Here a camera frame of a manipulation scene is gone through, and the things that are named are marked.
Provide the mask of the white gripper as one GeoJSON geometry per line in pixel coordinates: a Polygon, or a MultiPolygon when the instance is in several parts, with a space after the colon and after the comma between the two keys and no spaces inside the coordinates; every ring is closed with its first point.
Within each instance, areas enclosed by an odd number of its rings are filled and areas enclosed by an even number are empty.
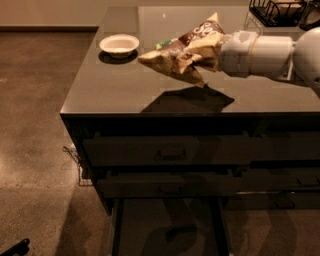
{"type": "Polygon", "coordinates": [[[232,77],[254,75],[282,80],[292,70],[293,50],[294,41],[290,37],[238,30],[223,37],[219,66],[232,77]]]}

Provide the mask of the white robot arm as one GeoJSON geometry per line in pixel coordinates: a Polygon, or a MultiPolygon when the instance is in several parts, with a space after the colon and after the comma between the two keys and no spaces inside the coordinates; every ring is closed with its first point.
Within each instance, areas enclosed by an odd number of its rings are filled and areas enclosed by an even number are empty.
{"type": "Polygon", "coordinates": [[[294,41],[288,36],[264,36],[238,30],[224,36],[220,69],[231,77],[266,77],[276,82],[310,87],[320,92],[320,28],[294,41]]]}

